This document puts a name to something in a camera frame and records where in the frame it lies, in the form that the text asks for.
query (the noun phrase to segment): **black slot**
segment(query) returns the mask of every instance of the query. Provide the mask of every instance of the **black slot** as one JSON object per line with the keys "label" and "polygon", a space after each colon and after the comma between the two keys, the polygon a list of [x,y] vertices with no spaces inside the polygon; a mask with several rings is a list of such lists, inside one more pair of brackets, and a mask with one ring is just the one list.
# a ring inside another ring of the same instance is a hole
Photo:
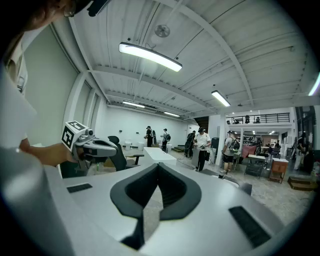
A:
{"label": "black slot", "polygon": [[238,223],[246,237],[254,248],[262,245],[271,237],[266,231],[252,218],[252,216],[242,207],[237,206],[229,209],[229,212]]}
{"label": "black slot", "polygon": [[87,190],[92,188],[92,186],[89,183],[81,184],[81,185],[75,185],[75,186],[68,186],[66,189],[69,191],[69,193],[75,193],[82,190]]}

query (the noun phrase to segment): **black chair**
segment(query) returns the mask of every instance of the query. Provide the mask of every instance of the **black chair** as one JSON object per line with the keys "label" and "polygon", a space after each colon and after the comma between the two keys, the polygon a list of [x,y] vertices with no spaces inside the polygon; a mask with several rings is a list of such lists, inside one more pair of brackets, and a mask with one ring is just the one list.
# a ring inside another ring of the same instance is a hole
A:
{"label": "black chair", "polygon": [[122,151],[121,145],[119,144],[119,138],[117,136],[108,136],[108,139],[118,147],[118,153],[114,156],[110,156],[112,163],[114,164],[115,170],[122,171],[125,169],[130,169],[138,166],[139,157],[144,157],[144,154],[134,154],[128,156],[129,158],[136,158],[126,160],[124,153]]}

